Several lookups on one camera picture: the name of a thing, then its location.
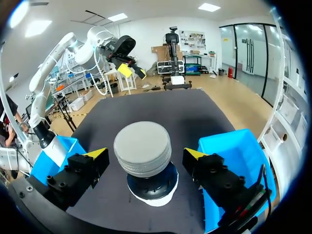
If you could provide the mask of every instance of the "white box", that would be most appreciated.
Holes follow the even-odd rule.
[[[89,92],[86,93],[85,95],[81,95],[81,97],[83,98],[83,101],[90,100],[93,97],[92,90],[89,90]]]
[[[84,106],[83,97],[78,97],[75,101],[69,104],[73,111],[78,111]]]

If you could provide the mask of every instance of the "black table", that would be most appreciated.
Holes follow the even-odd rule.
[[[151,207],[129,191],[126,173],[113,150],[117,133],[138,121],[164,126],[171,138],[172,162],[179,172],[173,199]],[[73,134],[86,151],[107,147],[110,165],[93,190],[87,190],[68,213],[90,223],[136,232],[204,233],[204,209],[197,190],[182,165],[183,148],[198,148],[201,137],[233,131],[216,104],[201,90],[174,90],[101,100]]]

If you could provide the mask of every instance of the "bucket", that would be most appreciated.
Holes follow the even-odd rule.
[[[224,75],[224,72],[225,72],[224,69],[219,68],[219,76],[223,76],[223,75]]]
[[[118,84],[117,83],[111,84],[111,89],[112,89],[112,93],[113,94],[119,93]]]

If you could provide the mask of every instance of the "blue plastic box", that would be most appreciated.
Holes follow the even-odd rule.
[[[74,154],[85,154],[86,151],[79,144],[79,141],[76,138],[57,136],[62,145],[65,147],[66,159],[64,160],[61,167],[59,167],[44,151],[39,155],[30,175],[33,175],[37,180],[39,180],[44,185],[47,185],[47,176],[55,176],[58,172],[64,169],[64,166],[68,164],[67,158]]]
[[[199,140],[199,152],[211,155],[216,153],[224,158],[224,165],[238,176],[246,178],[246,187],[253,185],[258,178],[260,167],[265,164],[268,187],[272,190],[271,201],[276,198],[276,187],[270,164],[266,159],[256,138],[248,129],[203,137]],[[218,207],[203,189],[205,205],[205,232],[218,227],[224,210]],[[268,207],[266,202],[256,213],[259,216]]]

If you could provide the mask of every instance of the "glass door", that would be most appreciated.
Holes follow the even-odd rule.
[[[262,96],[267,69],[267,46],[261,24],[235,26],[237,36],[236,79]]]
[[[229,67],[233,68],[233,78],[235,75],[236,65],[236,48],[234,27],[227,26],[220,28],[221,30],[221,46],[222,46],[222,69],[226,71]]]

